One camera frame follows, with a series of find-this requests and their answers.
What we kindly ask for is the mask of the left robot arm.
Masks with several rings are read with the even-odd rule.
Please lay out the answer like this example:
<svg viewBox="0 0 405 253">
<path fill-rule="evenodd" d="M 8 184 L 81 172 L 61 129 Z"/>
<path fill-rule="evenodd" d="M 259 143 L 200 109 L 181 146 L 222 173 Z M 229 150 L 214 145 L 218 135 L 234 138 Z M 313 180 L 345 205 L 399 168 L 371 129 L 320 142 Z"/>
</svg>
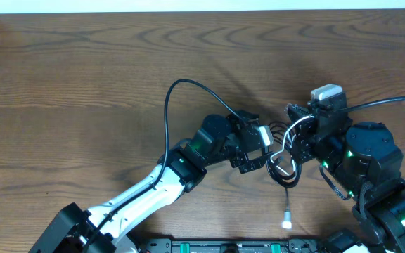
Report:
<svg viewBox="0 0 405 253">
<path fill-rule="evenodd" d="M 204 179 L 207 166 L 229 161 L 243 173 L 259 169 L 269 156 L 251 160 L 248 153 L 273 142 L 269 126 L 261 125 L 257 115 L 242 110 L 227 117 L 208 115 L 193 138 L 176 144 L 136 185 L 86 210 L 76 203 L 62 208 L 31 252 L 139 252 L 128 232 L 191 192 Z"/>
</svg>

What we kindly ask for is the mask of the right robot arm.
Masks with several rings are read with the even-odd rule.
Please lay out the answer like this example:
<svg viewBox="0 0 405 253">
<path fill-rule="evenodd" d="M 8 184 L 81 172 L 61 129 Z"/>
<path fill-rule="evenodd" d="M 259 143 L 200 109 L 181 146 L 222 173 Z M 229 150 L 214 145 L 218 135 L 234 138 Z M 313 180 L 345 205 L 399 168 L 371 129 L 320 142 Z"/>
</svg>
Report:
<svg viewBox="0 0 405 253">
<path fill-rule="evenodd" d="M 404 155 L 383 123 L 353 123 L 351 112 L 405 96 L 349 107 L 345 93 L 313 98 L 306 107 L 289 104 L 295 130 L 291 154 L 298 164 L 316 159 L 319 171 L 343 200 L 353 199 L 352 213 L 368 237 L 371 249 L 405 252 Z"/>
</svg>

